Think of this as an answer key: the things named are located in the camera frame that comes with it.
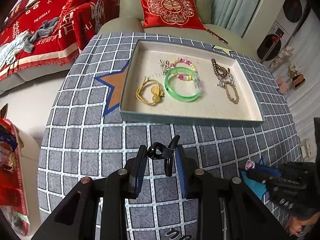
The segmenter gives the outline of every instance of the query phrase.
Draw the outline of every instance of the black hair clip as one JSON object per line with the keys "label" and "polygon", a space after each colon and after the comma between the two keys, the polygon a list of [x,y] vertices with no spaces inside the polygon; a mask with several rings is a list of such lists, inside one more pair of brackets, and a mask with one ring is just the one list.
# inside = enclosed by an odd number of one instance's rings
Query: black hair clip
{"label": "black hair clip", "polygon": [[167,177],[172,176],[172,166],[173,166],[173,153],[176,150],[178,141],[180,139],[179,135],[173,137],[168,146],[162,143],[155,142],[148,149],[148,157],[152,160],[162,160],[164,159],[164,173]]}

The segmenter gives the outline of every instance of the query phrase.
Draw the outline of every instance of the screw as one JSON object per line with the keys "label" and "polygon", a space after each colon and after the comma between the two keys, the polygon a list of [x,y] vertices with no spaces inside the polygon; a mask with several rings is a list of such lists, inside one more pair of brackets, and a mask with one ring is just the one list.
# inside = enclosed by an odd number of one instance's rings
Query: screw
{"label": "screw", "polygon": [[83,178],[81,179],[81,182],[82,182],[83,184],[87,184],[89,181],[90,181],[90,177],[83,177]]}
{"label": "screw", "polygon": [[195,170],[195,174],[196,175],[203,175],[204,174],[204,170],[203,169],[196,169]]}
{"label": "screw", "polygon": [[234,184],[240,184],[240,183],[241,183],[241,179],[240,179],[239,177],[233,177],[233,178],[232,178],[232,182],[233,182]]}
{"label": "screw", "polygon": [[128,171],[127,171],[126,169],[119,169],[119,170],[118,170],[118,174],[119,174],[119,175],[125,175],[125,174],[127,174],[127,172],[128,172]]}

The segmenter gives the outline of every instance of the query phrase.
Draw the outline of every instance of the shallow box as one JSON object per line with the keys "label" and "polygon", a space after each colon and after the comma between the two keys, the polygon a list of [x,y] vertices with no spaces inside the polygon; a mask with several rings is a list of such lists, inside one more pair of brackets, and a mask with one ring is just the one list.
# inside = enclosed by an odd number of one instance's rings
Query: shallow box
{"label": "shallow box", "polygon": [[[164,89],[164,78],[160,60],[172,62],[182,57],[190,60],[197,68],[203,92],[192,102],[180,102],[173,99]],[[226,91],[217,86],[218,78],[213,72],[211,59],[224,68],[230,68],[236,81],[239,103],[228,100]],[[189,67],[178,63],[176,66]],[[157,80],[164,91],[164,97],[155,106],[149,106],[135,97],[137,88],[144,77]],[[169,79],[170,86],[179,94],[195,94],[193,81],[179,80],[175,76]],[[149,82],[141,95],[152,101]],[[232,87],[228,85],[231,97],[235,97]],[[124,121],[173,123],[185,125],[255,127],[265,121],[261,105],[252,86],[236,59],[206,49],[175,44],[165,41],[138,40],[129,61],[120,101],[120,114]]]}

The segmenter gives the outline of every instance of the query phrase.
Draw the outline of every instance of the orange star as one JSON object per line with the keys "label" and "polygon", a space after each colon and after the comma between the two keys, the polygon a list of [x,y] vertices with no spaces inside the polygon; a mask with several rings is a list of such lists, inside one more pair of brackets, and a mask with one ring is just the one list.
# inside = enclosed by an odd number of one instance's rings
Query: orange star
{"label": "orange star", "polygon": [[120,105],[121,93],[125,76],[127,75],[128,65],[129,61],[124,65],[121,71],[95,77],[96,80],[110,87],[107,96],[106,107],[103,112],[104,116],[115,110]]}

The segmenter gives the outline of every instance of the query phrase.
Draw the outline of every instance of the checkered tablecloth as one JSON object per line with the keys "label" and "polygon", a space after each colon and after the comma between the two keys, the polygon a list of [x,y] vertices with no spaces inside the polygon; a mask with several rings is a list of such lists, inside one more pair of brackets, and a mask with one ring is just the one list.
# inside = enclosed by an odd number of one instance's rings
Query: checkered tablecloth
{"label": "checkered tablecloth", "polygon": [[[57,93],[45,129],[38,169],[38,196],[44,221],[62,198],[84,176],[108,176],[124,167],[136,155],[140,144],[155,141],[168,144],[181,136],[187,156],[214,176],[230,179],[239,175],[248,159],[276,166],[299,161],[300,142],[292,116],[272,75],[265,66],[231,51],[242,65],[261,102],[266,121],[256,128],[185,126],[124,122],[116,108],[102,116],[108,87],[94,79],[119,71],[131,56],[138,39],[156,39],[222,50],[198,41],[147,33],[96,35],[78,57]],[[164,175],[163,162],[149,159],[142,192],[137,200],[126,200],[127,233],[130,240],[164,240],[172,236],[196,237],[197,200],[181,196],[179,178]],[[284,224],[287,214],[264,202]],[[100,235],[101,205],[98,210],[97,239]],[[224,205],[221,204],[226,236]],[[179,235],[168,232],[174,229]]]}

